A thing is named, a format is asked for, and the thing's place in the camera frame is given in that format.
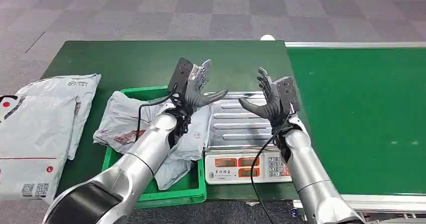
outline barcode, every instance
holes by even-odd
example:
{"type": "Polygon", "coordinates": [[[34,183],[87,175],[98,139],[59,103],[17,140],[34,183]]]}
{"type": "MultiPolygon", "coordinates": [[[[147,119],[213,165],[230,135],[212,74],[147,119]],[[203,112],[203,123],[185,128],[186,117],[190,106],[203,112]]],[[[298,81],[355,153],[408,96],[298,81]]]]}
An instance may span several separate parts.
{"type": "Polygon", "coordinates": [[[33,189],[34,189],[34,184],[24,184],[24,187],[22,187],[22,196],[24,197],[29,197],[29,196],[33,196],[33,189]]]}
{"type": "Polygon", "coordinates": [[[47,190],[49,189],[49,184],[37,184],[35,196],[46,197],[47,190]]]}

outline digital scale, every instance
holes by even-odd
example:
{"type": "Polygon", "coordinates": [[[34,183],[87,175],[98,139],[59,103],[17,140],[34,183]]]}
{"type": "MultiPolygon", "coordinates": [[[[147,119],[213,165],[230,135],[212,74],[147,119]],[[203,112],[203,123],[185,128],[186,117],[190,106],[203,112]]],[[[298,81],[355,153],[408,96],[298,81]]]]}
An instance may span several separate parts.
{"type": "MultiPolygon", "coordinates": [[[[266,104],[262,92],[229,92],[212,105],[209,142],[205,148],[205,180],[208,184],[251,183],[250,168],[259,150],[272,137],[271,125],[243,109],[241,97],[266,104]]],[[[280,151],[272,143],[260,154],[253,168],[253,181],[291,181],[280,151]]]]}

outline floor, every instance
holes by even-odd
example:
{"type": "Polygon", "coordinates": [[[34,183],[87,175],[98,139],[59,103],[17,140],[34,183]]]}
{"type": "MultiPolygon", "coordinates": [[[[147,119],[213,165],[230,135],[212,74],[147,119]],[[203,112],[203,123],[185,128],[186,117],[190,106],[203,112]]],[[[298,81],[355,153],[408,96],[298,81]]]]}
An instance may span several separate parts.
{"type": "MultiPolygon", "coordinates": [[[[288,42],[426,41],[425,6],[426,0],[0,0],[0,94],[39,79],[66,40],[270,34],[288,42]]],[[[282,203],[267,205],[281,221],[294,221],[288,209],[276,208],[282,203]]],[[[42,201],[0,202],[2,224],[40,223],[46,208],[42,201]]],[[[259,205],[208,202],[140,210],[130,223],[265,223],[263,215],[259,205]]]]}

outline black cable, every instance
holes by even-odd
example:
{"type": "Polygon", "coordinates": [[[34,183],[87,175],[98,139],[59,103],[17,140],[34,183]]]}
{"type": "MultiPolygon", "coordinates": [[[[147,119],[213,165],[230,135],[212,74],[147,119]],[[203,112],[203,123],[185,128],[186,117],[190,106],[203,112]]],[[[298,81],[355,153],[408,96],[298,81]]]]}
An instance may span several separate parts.
{"type": "Polygon", "coordinates": [[[287,123],[289,117],[290,117],[290,114],[287,114],[287,117],[285,118],[284,123],[281,125],[281,127],[278,128],[277,131],[275,131],[274,135],[272,135],[272,137],[263,145],[263,147],[260,149],[260,151],[257,153],[256,157],[254,158],[253,163],[252,163],[252,167],[250,168],[250,179],[252,181],[252,186],[253,186],[254,192],[256,193],[256,196],[259,199],[259,202],[262,205],[263,210],[265,211],[266,215],[269,218],[269,221],[271,221],[272,224],[274,224],[274,221],[272,220],[271,216],[269,215],[268,211],[265,208],[265,205],[263,204],[262,199],[260,199],[260,196],[257,193],[257,188],[256,188],[256,185],[254,184],[254,181],[253,181],[253,168],[254,168],[255,163],[257,162],[257,159],[259,159],[259,156],[262,153],[262,151],[269,145],[269,143],[273,139],[275,139],[275,137],[277,137],[277,135],[279,134],[279,132],[282,130],[282,128],[284,127],[284,125],[287,123]]]}
{"type": "Polygon", "coordinates": [[[164,98],[162,98],[159,101],[156,102],[149,102],[149,103],[144,103],[141,104],[139,106],[139,112],[138,112],[138,128],[136,129],[136,139],[135,142],[139,139],[139,131],[141,130],[141,109],[143,107],[147,107],[147,106],[154,106],[160,103],[164,103],[165,101],[167,101],[169,98],[171,98],[173,96],[173,94],[176,93],[176,89],[177,89],[177,83],[174,84],[172,91],[169,93],[169,95],[165,96],[164,98]]]}

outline robotic arm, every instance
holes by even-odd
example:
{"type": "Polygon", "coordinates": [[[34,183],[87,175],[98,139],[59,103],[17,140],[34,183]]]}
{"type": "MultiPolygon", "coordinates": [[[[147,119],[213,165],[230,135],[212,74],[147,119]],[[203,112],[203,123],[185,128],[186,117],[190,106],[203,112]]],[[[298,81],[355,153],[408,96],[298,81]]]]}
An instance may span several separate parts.
{"type": "Polygon", "coordinates": [[[339,195],[311,146],[306,128],[297,116],[299,103],[292,77],[272,82],[265,69],[259,68],[257,79],[267,100],[266,105],[257,106],[244,98],[239,99],[240,104],[244,109],[268,119],[272,134],[279,131],[275,145],[289,168],[307,222],[364,223],[339,195]]]}
{"type": "Polygon", "coordinates": [[[61,193],[43,223],[127,223],[157,169],[187,133],[191,115],[227,94],[226,89],[209,96],[201,94],[210,65],[210,60],[198,67],[180,58],[168,85],[172,103],[160,109],[151,126],[113,166],[61,193]]]}

